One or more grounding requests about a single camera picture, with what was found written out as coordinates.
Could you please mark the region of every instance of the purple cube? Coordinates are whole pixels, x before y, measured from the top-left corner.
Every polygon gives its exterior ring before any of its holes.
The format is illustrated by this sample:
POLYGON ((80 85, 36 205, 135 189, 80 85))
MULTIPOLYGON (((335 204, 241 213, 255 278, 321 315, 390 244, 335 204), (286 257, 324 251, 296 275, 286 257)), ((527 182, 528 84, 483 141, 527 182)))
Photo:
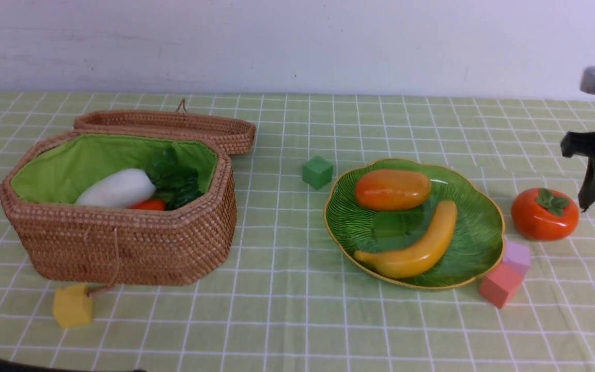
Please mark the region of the purple cube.
POLYGON ((531 252, 529 251, 529 247, 518 243, 506 242, 506 252, 503 262, 520 273, 522 277, 525 277, 527 271, 529 271, 530 259, 531 252))

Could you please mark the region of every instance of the green basket lining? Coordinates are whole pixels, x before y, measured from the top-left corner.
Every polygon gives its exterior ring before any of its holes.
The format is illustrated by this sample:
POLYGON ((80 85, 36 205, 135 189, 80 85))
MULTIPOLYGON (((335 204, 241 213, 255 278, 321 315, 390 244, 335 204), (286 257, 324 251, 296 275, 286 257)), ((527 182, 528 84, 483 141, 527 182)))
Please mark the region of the green basket lining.
POLYGON ((81 134, 26 163, 10 186, 31 203, 73 204, 90 186, 128 168, 146 169, 151 157, 174 146, 181 162, 199 172, 199 189, 212 183, 217 153, 198 141, 81 134))

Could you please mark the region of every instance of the toy fruit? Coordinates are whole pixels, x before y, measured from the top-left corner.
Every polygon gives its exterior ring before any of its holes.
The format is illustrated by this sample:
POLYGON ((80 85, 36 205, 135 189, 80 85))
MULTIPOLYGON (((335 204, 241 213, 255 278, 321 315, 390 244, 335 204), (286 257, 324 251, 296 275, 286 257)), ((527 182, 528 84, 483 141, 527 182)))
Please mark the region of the toy fruit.
POLYGON ((456 228, 458 209, 450 200, 440 202, 424 236, 401 250, 369 253, 356 251, 353 257, 372 266, 387 278, 415 277, 433 268, 446 252, 456 228))
POLYGON ((362 176, 355 185, 360 207, 395 211, 418 207, 430 195, 430 179, 420 172, 379 169, 362 176))
POLYGON ((571 235, 580 221, 580 210, 564 193, 546 188, 527 189, 511 206, 515 229, 529 240, 549 242, 571 235))

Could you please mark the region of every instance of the wicker basket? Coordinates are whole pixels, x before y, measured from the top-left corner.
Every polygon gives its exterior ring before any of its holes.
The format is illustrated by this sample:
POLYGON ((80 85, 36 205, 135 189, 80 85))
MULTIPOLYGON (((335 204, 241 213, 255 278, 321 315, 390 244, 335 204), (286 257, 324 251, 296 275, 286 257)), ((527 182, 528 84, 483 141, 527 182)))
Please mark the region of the wicker basket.
POLYGON ((187 112, 182 99, 175 113, 163 111, 94 111, 75 118, 75 129, 134 128, 139 132, 188 134, 220 146, 229 155, 248 152, 254 144, 256 127, 240 119, 187 112))
MULTIPOLYGON (((163 130, 180 120, 175 113, 101 113, 118 122, 145 118, 156 131, 127 126, 75 129, 35 144, 0 185, 0 201, 11 225, 28 252, 33 267, 57 281, 113 285, 189 285, 227 259, 236 230, 237 208, 229 151, 241 153, 253 141, 255 129, 245 134, 192 133, 189 128, 163 130), (11 186, 25 164, 56 146, 84 134, 116 134, 173 141, 198 141, 217 155, 210 188, 197 200, 173 211, 101 209, 66 204, 29 203, 11 186), (228 146, 222 145, 222 138, 228 146)), ((244 123, 230 120, 230 127, 244 123)))

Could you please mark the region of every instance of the yellow cube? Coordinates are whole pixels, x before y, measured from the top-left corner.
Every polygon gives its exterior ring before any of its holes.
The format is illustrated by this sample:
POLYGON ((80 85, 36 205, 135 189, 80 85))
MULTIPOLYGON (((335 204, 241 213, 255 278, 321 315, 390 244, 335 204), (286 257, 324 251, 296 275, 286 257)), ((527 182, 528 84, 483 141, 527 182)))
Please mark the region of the yellow cube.
POLYGON ((93 298, 87 297, 86 284, 57 288, 54 291, 52 314, 61 328, 72 328, 93 320, 93 298))

